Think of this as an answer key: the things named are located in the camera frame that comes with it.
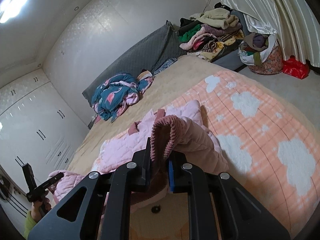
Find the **person left hand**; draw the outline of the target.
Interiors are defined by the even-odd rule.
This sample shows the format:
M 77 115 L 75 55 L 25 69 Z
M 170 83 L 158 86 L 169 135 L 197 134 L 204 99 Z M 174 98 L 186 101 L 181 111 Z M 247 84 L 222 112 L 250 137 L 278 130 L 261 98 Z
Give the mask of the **person left hand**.
M 43 217 L 43 215 L 41 214 L 41 212 L 42 212 L 41 206 L 42 205 L 44 205 L 45 210 L 48 212 L 52 209 L 52 206 L 50 204 L 50 200 L 48 198 L 44 198 L 44 200 L 42 202 L 40 202 L 40 201 L 33 202 L 32 206 L 31 206 L 30 214 L 31 214 L 32 219 L 36 223 L 38 223 Z

